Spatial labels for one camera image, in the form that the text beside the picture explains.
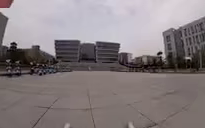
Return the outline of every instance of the pole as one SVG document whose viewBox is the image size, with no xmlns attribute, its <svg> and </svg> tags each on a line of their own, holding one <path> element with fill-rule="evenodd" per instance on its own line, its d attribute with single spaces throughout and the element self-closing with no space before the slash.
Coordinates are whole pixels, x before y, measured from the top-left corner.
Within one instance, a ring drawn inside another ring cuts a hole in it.
<svg viewBox="0 0 205 128">
<path fill-rule="evenodd" d="M 200 69 L 202 69 L 202 49 L 200 48 L 200 51 L 199 51 L 199 63 L 200 63 Z"/>
</svg>

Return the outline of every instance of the paved ground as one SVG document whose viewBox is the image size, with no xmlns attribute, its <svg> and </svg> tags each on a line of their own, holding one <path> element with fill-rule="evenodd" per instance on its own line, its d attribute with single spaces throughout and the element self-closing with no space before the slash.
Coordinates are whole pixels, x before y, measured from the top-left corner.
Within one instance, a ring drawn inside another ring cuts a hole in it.
<svg viewBox="0 0 205 128">
<path fill-rule="evenodd" d="M 205 128 L 205 74 L 0 77 L 0 128 Z"/>
</svg>

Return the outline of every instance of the tree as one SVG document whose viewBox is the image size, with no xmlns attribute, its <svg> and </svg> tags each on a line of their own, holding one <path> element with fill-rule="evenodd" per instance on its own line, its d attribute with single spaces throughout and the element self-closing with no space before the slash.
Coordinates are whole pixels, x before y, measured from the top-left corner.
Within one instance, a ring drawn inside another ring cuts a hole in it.
<svg viewBox="0 0 205 128">
<path fill-rule="evenodd" d="M 159 52 L 157 52 L 156 55 L 157 55 L 157 56 L 162 56 L 162 55 L 163 55 L 163 52 L 162 52 L 162 51 L 159 51 Z"/>
<path fill-rule="evenodd" d="M 156 55 L 159 57 L 158 66 L 162 67 L 163 66 L 163 59 L 162 59 L 163 52 L 159 51 L 159 52 L 157 52 Z"/>
<path fill-rule="evenodd" d="M 17 43 L 12 42 L 10 43 L 9 47 L 9 59 L 14 63 L 15 61 L 19 60 L 19 54 L 17 51 Z"/>
</svg>

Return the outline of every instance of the overcast sky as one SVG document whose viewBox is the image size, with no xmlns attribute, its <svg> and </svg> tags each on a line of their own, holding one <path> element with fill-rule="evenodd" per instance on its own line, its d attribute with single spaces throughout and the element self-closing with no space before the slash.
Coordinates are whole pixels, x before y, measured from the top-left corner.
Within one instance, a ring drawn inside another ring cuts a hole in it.
<svg viewBox="0 0 205 128">
<path fill-rule="evenodd" d="M 163 51 L 162 32 L 205 16 L 205 0 L 14 0 L 4 44 L 51 54 L 55 39 L 121 43 L 134 56 Z"/>
</svg>

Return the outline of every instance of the white building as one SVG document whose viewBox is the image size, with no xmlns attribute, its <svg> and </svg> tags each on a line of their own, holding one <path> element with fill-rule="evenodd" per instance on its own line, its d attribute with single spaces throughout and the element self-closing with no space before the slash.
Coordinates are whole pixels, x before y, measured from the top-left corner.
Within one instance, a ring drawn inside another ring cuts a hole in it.
<svg viewBox="0 0 205 128">
<path fill-rule="evenodd" d="M 205 45 L 205 17 L 181 27 L 185 54 L 192 57 Z"/>
<path fill-rule="evenodd" d="M 166 57 L 193 57 L 205 45 L 205 17 L 163 32 Z"/>
</svg>

